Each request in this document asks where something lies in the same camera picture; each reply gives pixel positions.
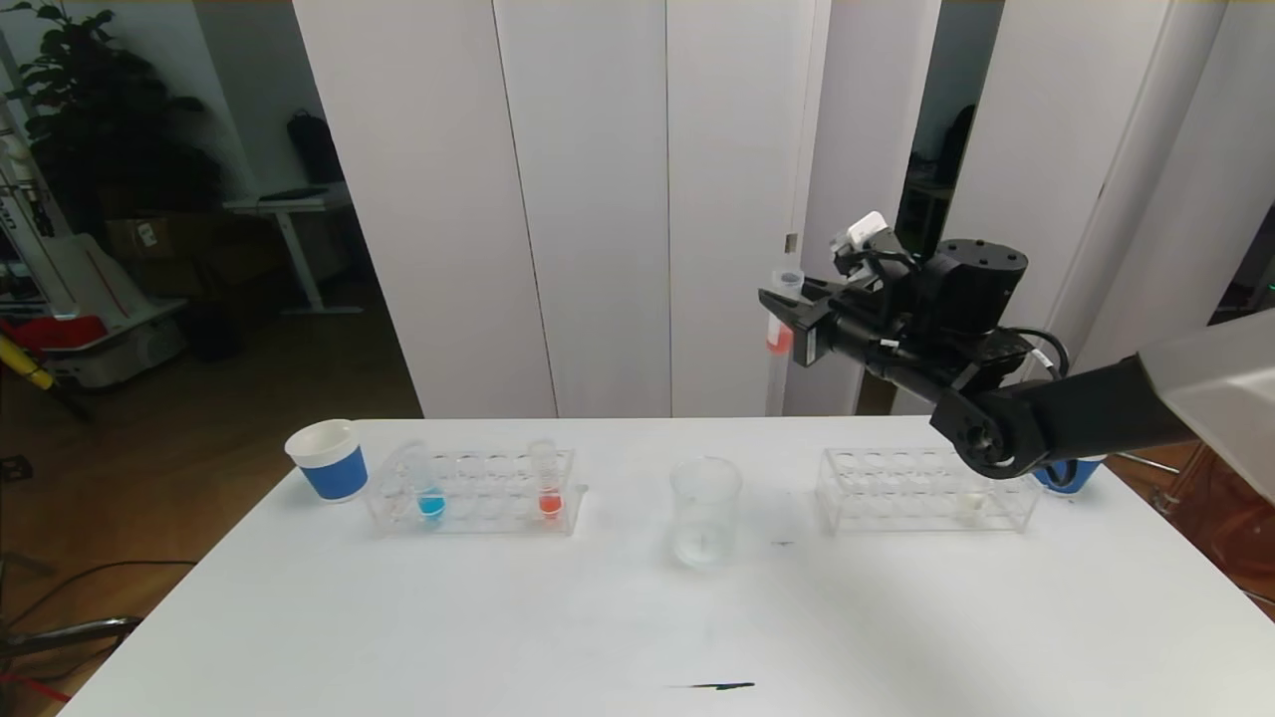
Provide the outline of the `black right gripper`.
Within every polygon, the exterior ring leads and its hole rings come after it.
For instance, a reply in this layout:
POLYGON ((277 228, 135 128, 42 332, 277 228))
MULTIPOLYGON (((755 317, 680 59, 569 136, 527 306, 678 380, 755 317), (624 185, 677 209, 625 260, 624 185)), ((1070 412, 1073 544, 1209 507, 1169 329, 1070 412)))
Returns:
POLYGON ((806 366, 833 353, 864 367, 885 367, 895 358, 884 344, 892 339, 895 299, 881 279, 847 283, 807 276, 801 290, 759 290, 759 301, 775 322, 797 327, 806 366))

